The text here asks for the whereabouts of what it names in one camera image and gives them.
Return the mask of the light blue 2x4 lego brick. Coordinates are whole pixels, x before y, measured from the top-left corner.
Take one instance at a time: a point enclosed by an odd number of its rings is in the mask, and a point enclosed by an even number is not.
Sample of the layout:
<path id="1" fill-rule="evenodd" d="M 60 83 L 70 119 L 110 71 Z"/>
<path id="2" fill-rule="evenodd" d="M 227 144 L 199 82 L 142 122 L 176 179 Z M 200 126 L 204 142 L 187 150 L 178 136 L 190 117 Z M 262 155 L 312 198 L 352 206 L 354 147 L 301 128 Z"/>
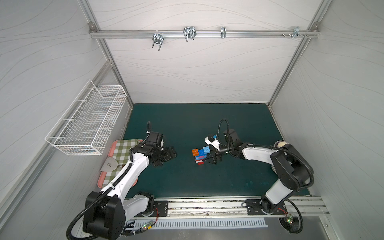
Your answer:
<path id="1" fill-rule="evenodd" d="M 207 155 L 195 156 L 195 160 L 196 160 L 196 162 L 201 162 L 201 161 L 203 161 L 206 157 L 207 157 Z"/>

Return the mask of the orange 2x2 lego brick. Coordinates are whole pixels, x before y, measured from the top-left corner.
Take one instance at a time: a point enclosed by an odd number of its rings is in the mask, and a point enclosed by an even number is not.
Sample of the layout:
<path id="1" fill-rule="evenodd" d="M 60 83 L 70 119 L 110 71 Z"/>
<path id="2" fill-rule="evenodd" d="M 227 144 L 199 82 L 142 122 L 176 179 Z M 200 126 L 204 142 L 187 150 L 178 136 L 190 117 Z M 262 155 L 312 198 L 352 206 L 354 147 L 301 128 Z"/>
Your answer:
<path id="1" fill-rule="evenodd" d="M 193 157 L 196 157 L 196 156 L 199 156 L 199 155 L 200 155 L 198 149 L 193 149 L 193 150 L 192 150 L 192 153 L 193 153 Z"/>

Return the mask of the light blue small lego brick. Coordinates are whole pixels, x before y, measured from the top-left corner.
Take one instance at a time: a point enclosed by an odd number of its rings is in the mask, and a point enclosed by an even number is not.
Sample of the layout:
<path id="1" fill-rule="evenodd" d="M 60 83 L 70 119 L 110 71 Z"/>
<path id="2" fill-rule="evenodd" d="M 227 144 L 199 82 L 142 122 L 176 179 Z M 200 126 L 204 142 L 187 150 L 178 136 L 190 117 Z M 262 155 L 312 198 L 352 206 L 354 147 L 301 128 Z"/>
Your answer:
<path id="1" fill-rule="evenodd" d="M 211 152 L 209 147 L 203 147 L 204 154 L 209 154 Z"/>

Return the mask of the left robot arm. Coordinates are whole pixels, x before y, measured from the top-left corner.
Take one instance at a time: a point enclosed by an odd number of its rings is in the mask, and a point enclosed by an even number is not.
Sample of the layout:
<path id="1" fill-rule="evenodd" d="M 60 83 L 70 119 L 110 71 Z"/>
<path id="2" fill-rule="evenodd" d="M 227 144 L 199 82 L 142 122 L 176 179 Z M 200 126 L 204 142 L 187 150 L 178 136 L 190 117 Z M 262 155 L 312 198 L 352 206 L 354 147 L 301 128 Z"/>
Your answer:
<path id="1" fill-rule="evenodd" d="M 90 240 L 103 238 L 116 240 L 126 229 L 126 222 L 139 214 L 151 214 L 154 197 L 138 193 L 125 200 L 140 174 L 149 166 L 162 166 L 177 157 L 174 147 L 164 145 L 163 134 L 147 132 L 147 137 L 127 150 L 128 162 L 115 178 L 100 192 L 91 192 L 85 209 L 79 215 L 83 219 L 83 232 Z"/>

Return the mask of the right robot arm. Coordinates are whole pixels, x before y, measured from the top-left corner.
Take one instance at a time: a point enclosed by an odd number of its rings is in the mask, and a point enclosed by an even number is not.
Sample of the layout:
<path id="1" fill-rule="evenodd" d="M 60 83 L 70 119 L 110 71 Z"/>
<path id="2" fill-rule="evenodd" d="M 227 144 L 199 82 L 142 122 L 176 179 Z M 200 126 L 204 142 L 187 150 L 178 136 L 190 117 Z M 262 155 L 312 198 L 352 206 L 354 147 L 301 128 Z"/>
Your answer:
<path id="1" fill-rule="evenodd" d="M 216 135 L 205 138 L 211 151 L 206 162 L 217 164 L 222 156 L 231 155 L 234 158 L 269 164 L 278 176 L 278 180 L 261 197 L 259 206 L 265 214 L 271 215 L 293 193 L 314 184 L 313 168 L 293 145 L 285 141 L 278 141 L 273 146 L 244 143 L 233 129 L 225 131 L 224 138 L 225 145 Z"/>

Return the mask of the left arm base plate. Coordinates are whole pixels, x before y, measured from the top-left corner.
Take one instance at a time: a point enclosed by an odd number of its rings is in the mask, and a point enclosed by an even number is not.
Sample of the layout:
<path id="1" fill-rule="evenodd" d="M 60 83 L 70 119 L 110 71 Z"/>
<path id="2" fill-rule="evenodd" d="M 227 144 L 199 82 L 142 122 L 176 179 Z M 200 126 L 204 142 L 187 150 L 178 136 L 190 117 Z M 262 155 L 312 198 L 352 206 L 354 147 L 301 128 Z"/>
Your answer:
<path id="1" fill-rule="evenodd" d="M 135 215 L 135 218 L 154 218 L 159 214 L 160 217 L 166 217 L 168 215 L 169 201 L 154 200 L 154 208 L 151 213 L 143 214 L 139 213 Z"/>

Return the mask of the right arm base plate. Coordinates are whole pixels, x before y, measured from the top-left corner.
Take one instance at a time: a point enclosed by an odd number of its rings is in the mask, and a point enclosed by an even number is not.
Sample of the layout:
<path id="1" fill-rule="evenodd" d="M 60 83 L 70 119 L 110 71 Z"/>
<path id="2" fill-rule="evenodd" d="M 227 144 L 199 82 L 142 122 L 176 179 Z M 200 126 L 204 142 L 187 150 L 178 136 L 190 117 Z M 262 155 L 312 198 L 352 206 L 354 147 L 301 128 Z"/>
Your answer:
<path id="1" fill-rule="evenodd" d="M 287 210 L 284 201 L 274 205 L 267 199 L 245 200 L 241 206 L 250 216 L 255 215 L 285 215 Z"/>

